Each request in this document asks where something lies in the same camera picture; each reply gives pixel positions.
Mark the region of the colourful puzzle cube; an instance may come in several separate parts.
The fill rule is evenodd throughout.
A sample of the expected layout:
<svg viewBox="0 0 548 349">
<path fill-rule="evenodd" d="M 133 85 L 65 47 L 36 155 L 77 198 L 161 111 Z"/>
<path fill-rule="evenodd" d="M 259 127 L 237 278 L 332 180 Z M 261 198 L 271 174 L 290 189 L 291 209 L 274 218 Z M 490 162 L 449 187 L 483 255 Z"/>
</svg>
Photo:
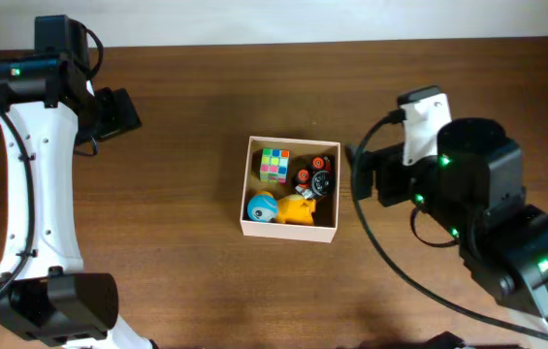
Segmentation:
<svg viewBox="0 0 548 349">
<path fill-rule="evenodd" d="M 289 170 L 290 151 L 264 148 L 261 154 L 259 178 L 263 182 L 285 184 Z"/>
</svg>

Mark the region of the white cardboard box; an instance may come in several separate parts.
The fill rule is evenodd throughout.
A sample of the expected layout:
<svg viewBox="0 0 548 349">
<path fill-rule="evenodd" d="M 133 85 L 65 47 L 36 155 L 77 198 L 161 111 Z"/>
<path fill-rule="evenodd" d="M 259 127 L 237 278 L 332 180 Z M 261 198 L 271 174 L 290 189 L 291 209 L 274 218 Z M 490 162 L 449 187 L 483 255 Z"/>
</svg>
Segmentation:
<svg viewBox="0 0 548 349">
<path fill-rule="evenodd" d="M 289 170 L 285 184 L 263 182 L 259 178 L 261 154 L 264 148 L 285 149 L 290 151 Z M 248 218 L 247 205 L 250 199 L 260 191 L 274 195 L 276 201 L 298 194 L 294 177 L 305 168 L 313 157 L 328 156 L 335 172 L 334 191 L 316 201 L 313 213 L 314 225 L 280 224 L 256 222 Z M 285 238 L 318 242 L 331 242 L 338 228 L 338 197 L 340 178 L 340 144 L 334 142 L 270 138 L 252 136 L 249 138 L 242 189 L 242 212 L 240 223 L 246 236 L 261 238 Z"/>
</svg>

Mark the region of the blue egg-shaped toy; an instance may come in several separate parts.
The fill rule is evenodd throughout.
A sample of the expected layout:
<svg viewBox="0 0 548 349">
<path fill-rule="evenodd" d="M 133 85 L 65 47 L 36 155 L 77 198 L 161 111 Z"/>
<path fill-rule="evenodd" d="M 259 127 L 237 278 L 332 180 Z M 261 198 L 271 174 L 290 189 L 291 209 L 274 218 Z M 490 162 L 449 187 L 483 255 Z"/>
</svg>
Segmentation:
<svg viewBox="0 0 548 349">
<path fill-rule="evenodd" d="M 272 193 L 260 191 L 250 199 L 246 211 L 252 221 L 271 223 L 278 214 L 277 201 Z"/>
</svg>

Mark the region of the red toy monster truck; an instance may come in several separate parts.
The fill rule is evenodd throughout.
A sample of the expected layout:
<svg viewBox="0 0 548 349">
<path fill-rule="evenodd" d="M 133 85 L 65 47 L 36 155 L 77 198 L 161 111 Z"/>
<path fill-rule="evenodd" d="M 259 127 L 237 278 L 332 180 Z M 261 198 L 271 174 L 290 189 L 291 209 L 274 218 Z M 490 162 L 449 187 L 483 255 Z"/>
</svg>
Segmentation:
<svg viewBox="0 0 548 349">
<path fill-rule="evenodd" d="M 294 177 L 295 190 L 307 200 L 318 200 L 323 197 L 315 197 L 310 189 L 312 176 L 319 171 L 329 171 L 335 174 L 331 160 L 328 156 L 316 156 L 311 159 L 308 165 L 299 170 Z"/>
</svg>

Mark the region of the yellow toy figure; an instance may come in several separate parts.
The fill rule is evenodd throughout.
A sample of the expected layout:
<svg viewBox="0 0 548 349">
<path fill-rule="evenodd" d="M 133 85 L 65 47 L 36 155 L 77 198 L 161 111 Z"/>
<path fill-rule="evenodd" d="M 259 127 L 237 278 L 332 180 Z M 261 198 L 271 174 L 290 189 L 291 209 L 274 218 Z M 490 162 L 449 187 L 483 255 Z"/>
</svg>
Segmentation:
<svg viewBox="0 0 548 349">
<path fill-rule="evenodd" d="M 292 194 L 277 201 L 278 213 L 276 223 L 314 225 L 313 213 L 316 211 L 316 201 L 307 200 L 302 195 Z"/>
</svg>

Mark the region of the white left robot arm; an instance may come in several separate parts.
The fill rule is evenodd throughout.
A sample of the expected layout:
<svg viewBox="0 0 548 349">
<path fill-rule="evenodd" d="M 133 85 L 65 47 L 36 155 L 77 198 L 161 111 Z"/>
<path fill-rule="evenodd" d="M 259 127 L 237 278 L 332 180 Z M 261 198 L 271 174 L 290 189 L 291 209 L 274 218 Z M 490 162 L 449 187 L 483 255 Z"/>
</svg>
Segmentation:
<svg viewBox="0 0 548 349">
<path fill-rule="evenodd" d="M 94 89 L 97 36 L 68 16 L 35 20 L 34 50 L 0 62 L 0 127 L 7 158 L 7 235 L 0 326 L 59 348 L 150 348 L 120 316 L 114 278 L 86 272 L 75 230 L 79 146 L 135 130 L 124 89 Z"/>
</svg>

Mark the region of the black round wheel toy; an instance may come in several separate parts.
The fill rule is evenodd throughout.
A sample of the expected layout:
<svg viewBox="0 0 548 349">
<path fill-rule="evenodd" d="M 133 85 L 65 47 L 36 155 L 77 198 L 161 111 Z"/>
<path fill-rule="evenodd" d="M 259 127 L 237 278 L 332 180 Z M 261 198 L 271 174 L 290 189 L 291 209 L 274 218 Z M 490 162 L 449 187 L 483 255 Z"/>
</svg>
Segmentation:
<svg viewBox="0 0 548 349">
<path fill-rule="evenodd" d="M 310 189 L 315 197 L 325 197 L 330 195 L 336 186 L 336 178 L 332 172 L 316 172 L 311 179 Z"/>
</svg>

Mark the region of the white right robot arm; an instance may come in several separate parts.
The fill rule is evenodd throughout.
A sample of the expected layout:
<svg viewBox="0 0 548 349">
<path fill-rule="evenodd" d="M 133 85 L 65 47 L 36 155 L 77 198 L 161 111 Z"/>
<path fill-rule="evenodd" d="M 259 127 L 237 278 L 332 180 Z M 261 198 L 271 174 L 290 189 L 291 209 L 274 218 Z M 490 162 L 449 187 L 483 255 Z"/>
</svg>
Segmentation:
<svg viewBox="0 0 548 349">
<path fill-rule="evenodd" d="M 496 303 L 515 311 L 514 324 L 469 310 L 430 291 L 387 254 L 366 215 L 356 212 L 373 247 L 405 283 L 429 299 L 487 325 L 548 342 L 548 213 L 526 202 L 520 146 L 494 120 L 452 121 L 436 134 L 437 153 L 409 167 L 401 144 L 367 152 L 387 116 L 370 128 L 349 158 L 352 202 L 373 191 L 383 206 L 405 201 L 430 215 L 459 249 L 471 278 Z"/>
</svg>

